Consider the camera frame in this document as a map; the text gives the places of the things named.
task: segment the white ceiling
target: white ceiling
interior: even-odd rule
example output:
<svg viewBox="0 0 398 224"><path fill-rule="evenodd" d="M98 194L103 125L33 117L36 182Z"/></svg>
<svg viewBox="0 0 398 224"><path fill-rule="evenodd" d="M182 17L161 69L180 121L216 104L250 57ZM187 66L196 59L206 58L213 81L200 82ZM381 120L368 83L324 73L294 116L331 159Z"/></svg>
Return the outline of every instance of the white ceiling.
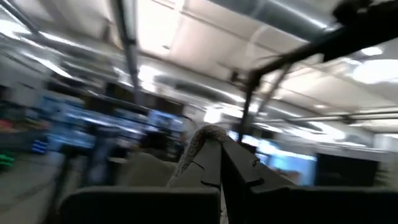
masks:
<svg viewBox="0 0 398 224"><path fill-rule="evenodd" d="M51 0L16 0L33 17L55 21L40 2ZM250 68L293 50L305 41L288 35L259 21L231 12L206 0L186 0L182 15L176 16L174 3L167 0L136 0L138 3L138 34L143 51L162 57L177 65L211 77L227 80L231 68L248 71ZM338 0L306 0L325 12L330 12ZM54 0L67 19L61 26L99 37L104 21L113 22L108 0ZM179 21L176 30L173 24ZM164 37L172 36L170 51L162 48ZM278 96L293 105L328 114L354 112L374 108L397 107L396 83L365 85L347 76L345 60L318 64L314 56L296 64L283 82ZM263 82L273 82L277 73ZM377 130L377 121L365 127Z"/></svg>

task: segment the ceiling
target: ceiling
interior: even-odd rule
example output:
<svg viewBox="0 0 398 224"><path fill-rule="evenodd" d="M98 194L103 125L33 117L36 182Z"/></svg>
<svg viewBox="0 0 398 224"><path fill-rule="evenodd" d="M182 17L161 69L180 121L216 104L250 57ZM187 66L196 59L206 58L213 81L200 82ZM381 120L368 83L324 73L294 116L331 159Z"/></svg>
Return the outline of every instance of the ceiling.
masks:
<svg viewBox="0 0 398 224"><path fill-rule="evenodd" d="M337 0L306 0L330 12ZM37 21L48 21L65 30L120 46L108 0L15 0ZM167 0L137 0L138 38L143 52L189 68L212 78L228 81L231 69L245 72L262 65L306 41L242 16L206 0L185 0L182 13ZM108 26L107 38L104 38ZM162 46L168 42L170 50ZM352 64L346 58L320 64L314 56L297 63L282 83L276 98L319 114L351 113L398 108L397 82L368 85L350 77ZM259 91L267 91L278 72L263 78ZM396 132L396 124L367 121L364 128Z"/></svg>

